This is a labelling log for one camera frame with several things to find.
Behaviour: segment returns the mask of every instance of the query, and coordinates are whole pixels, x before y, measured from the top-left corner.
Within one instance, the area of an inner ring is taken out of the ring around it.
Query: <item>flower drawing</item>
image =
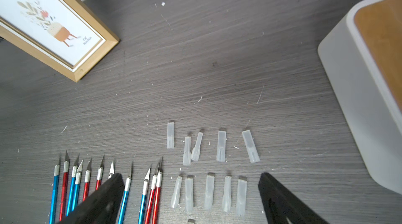
[[[30,2],[29,0],[26,2],[18,1],[17,4],[23,7],[26,12],[25,16],[31,19],[31,22],[36,23],[38,26],[42,27],[44,30],[47,30],[50,35],[56,38],[58,41],[62,41],[68,47],[72,45],[68,45],[66,40],[73,40],[74,38],[80,38],[72,35],[68,29],[62,26],[60,23],[56,22],[56,17],[49,15],[49,12],[43,10],[40,6],[40,1],[35,0],[34,2]]]
[[[49,13],[47,11],[41,11],[41,15],[43,18],[47,18],[49,16]]]

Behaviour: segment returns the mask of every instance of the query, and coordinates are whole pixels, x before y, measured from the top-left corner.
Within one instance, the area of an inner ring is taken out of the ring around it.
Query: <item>wooden picture frame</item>
[[[75,82],[119,42],[81,0],[47,0],[46,8],[43,0],[2,1],[0,37]]]

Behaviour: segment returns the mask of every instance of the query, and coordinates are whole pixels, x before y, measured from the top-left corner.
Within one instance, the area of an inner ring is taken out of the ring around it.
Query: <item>metal blade tip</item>
[[[88,166],[86,167],[86,170],[87,170],[87,171],[90,171],[90,170],[91,170],[91,164],[92,164],[92,157],[91,157],[91,159],[90,159],[89,162],[88,162]]]
[[[104,154],[103,154],[102,161],[100,162],[100,166],[99,166],[99,168],[102,168],[102,167],[103,167],[103,161],[104,161]]]
[[[79,161],[80,161],[80,155],[78,154],[76,161],[74,161],[74,166],[78,166]]]
[[[80,165],[79,165],[79,167],[77,169],[77,172],[82,172],[82,163],[83,162],[84,162],[84,160],[81,161],[81,163],[80,163]]]
[[[149,167],[147,175],[145,175],[144,180],[148,180],[149,181],[149,173],[151,172],[151,167]]]
[[[155,174],[158,174],[158,171],[159,171],[159,164],[160,164],[160,161],[158,161],[158,165],[157,165],[156,168],[155,168]]]
[[[109,172],[109,174],[114,174],[114,173],[115,173],[115,167],[114,167],[113,161],[112,161],[112,164],[110,165],[110,172]]]
[[[67,153],[67,150],[66,150],[66,158],[64,159],[64,162],[69,161],[69,160],[70,160],[70,157],[68,156],[68,153]]]
[[[163,161],[163,156],[160,158],[160,164],[159,164],[159,170],[158,170],[158,172],[160,173],[160,172],[162,172],[162,161]]]
[[[133,162],[131,162],[130,171],[128,172],[128,178],[131,178],[133,174]]]

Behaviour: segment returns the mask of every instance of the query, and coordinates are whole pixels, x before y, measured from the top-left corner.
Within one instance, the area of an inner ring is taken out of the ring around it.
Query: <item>leaf drawing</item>
[[[29,2],[27,2],[27,5],[28,5],[28,8],[29,8],[30,10],[33,10],[33,9],[32,9],[32,6],[29,4]]]
[[[22,2],[17,2],[18,3],[18,5],[19,6],[21,6],[21,7],[23,7],[23,8],[25,8],[25,9],[27,9],[28,7],[27,6],[25,6],[25,4],[23,4]]]

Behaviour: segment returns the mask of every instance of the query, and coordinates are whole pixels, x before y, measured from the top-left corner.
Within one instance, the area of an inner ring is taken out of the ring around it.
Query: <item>white container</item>
[[[369,174],[402,194],[402,114],[354,19],[381,1],[355,5],[320,43],[318,54]]]

